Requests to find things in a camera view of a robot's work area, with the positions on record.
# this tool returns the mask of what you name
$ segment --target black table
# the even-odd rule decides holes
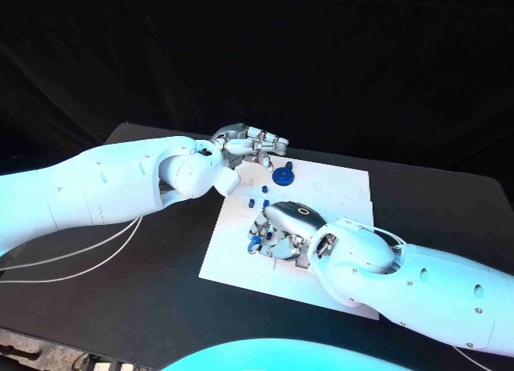
[[[181,134],[123,124],[107,143]],[[375,226],[514,274],[514,215],[497,181],[313,151],[289,149],[287,156],[368,171]],[[377,322],[198,278],[221,205],[212,189],[146,216],[120,255],[88,274],[52,284],[0,285],[0,328],[155,368],[211,345],[277,337],[336,345],[412,369],[478,370],[449,345],[384,318]],[[44,236],[22,247],[13,263],[78,250],[121,226]],[[3,278],[72,274],[123,240]],[[514,359],[468,353],[485,366],[514,369]]]

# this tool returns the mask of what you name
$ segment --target black backdrop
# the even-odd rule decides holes
[[[471,2],[0,4],[0,173],[120,122],[494,176],[514,202],[514,9]]]

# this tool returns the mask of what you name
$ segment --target blue cap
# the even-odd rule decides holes
[[[277,168],[272,175],[273,182],[280,186],[289,186],[293,182],[292,163],[287,162],[283,168]]]
[[[260,237],[259,237],[259,236],[253,236],[253,238],[251,238],[251,242],[250,242],[248,245],[247,245],[247,252],[248,252],[250,254],[254,253],[254,251],[253,251],[253,246],[254,246],[254,245],[259,245],[259,244],[260,244],[260,241],[261,241]]]

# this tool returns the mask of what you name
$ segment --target robotic hand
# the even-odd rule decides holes
[[[374,230],[396,239],[396,246]],[[347,218],[325,221],[295,202],[261,211],[248,238],[250,254],[289,261],[306,251],[308,271],[341,304],[368,305],[396,324],[449,345],[514,357],[510,274]]]
[[[103,145],[48,168],[0,176],[0,255],[65,228],[133,220],[212,186],[228,196],[241,160],[272,171],[267,152],[285,155],[286,147],[286,139],[235,124],[208,141],[168,137]]]

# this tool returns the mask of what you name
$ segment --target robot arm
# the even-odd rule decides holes
[[[168,137],[104,145],[62,163],[0,176],[0,255],[33,238],[71,228],[121,223],[240,183],[243,156],[272,168],[287,140],[243,124],[208,141]]]
[[[269,230],[277,239],[266,240]],[[270,205],[248,252],[293,260],[344,305],[368,305],[396,324],[449,345],[514,357],[514,276],[399,238],[396,246],[347,218],[325,221],[293,202]]]

